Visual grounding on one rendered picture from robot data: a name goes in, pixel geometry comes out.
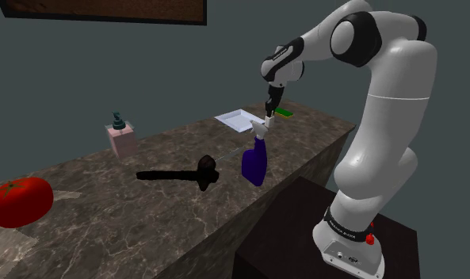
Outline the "marble kitchen counter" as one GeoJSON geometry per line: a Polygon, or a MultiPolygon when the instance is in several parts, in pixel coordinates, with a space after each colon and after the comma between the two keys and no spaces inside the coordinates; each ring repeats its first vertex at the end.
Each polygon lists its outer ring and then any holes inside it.
{"type": "Polygon", "coordinates": [[[103,150],[46,169],[55,201],[46,216],[0,227],[0,279],[228,279],[237,246],[275,195],[303,177],[325,184],[353,124],[284,100],[290,118],[266,134],[268,169],[257,187],[241,174],[254,145],[214,118],[141,139],[136,155],[103,150]],[[147,170],[195,170],[210,155],[220,177],[139,180],[147,170]]]}

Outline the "black long-handled kitchen tool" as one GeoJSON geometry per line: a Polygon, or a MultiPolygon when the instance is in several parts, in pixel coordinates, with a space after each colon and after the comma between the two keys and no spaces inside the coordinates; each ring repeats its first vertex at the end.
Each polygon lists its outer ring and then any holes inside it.
{"type": "Polygon", "coordinates": [[[220,173],[216,170],[216,160],[204,155],[195,170],[147,170],[136,173],[139,180],[182,180],[196,182],[200,191],[204,192],[212,183],[216,183],[220,173]]]}

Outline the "dark robot stand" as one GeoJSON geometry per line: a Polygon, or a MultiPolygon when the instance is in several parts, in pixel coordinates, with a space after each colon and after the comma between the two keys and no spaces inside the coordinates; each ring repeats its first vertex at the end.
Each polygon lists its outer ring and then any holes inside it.
{"type": "MultiPolygon", "coordinates": [[[[357,279],[325,263],[312,238],[335,193],[299,177],[283,189],[235,252],[231,279],[357,279]]],[[[384,279],[421,279],[415,230],[374,219],[384,279]]]]}

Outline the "red tomato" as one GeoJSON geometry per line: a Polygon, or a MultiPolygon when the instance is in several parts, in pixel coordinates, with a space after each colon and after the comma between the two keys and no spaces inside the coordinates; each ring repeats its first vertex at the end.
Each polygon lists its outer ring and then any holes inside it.
{"type": "Polygon", "coordinates": [[[42,178],[20,178],[0,186],[0,227],[18,228],[48,213],[54,195],[42,178]]]}

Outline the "pink soap dispenser teal pump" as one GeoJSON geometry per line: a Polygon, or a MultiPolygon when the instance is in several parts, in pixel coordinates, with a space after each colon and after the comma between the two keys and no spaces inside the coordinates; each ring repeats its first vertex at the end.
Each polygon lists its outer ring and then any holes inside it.
{"type": "Polygon", "coordinates": [[[109,142],[118,159],[135,155],[138,151],[136,133],[134,126],[127,120],[124,120],[120,113],[112,111],[113,122],[105,126],[109,142]]]}

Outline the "blue spray bottle white nozzle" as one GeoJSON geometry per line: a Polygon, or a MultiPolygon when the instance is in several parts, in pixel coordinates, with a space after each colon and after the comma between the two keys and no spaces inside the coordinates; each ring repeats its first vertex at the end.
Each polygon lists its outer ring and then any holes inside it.
{"type": "Polygon", "coordinates": [[[254,147],[243,152],[242,156],[242,176],[255,186],[261,186],[264,182],[268,158],[266,151],[265,134],[269,129],[254,120],[250,121],[252,132],[255,132],[254,147]]]}

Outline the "white rectangular tray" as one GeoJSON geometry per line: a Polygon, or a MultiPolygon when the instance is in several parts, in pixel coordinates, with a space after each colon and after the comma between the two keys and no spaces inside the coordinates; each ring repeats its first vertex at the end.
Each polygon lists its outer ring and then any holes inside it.
{"type": "Polygon", "coordinates": [[[264,124],[265,121],[256,117],[252,113],[248,113],[243,109],[237,109],[229,113],[216,116],[216,119],[235,131],[241,133],[252,128],[252,121],[264,124]]]}

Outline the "dark-framed brown wall picture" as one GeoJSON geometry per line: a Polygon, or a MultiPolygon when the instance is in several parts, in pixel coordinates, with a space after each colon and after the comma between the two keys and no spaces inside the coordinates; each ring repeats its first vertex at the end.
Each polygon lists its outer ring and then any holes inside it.
{"type": "Polygon", "coordinates": [[[0,0],[5,17],[206,25],[207,0],[0,0]]]}

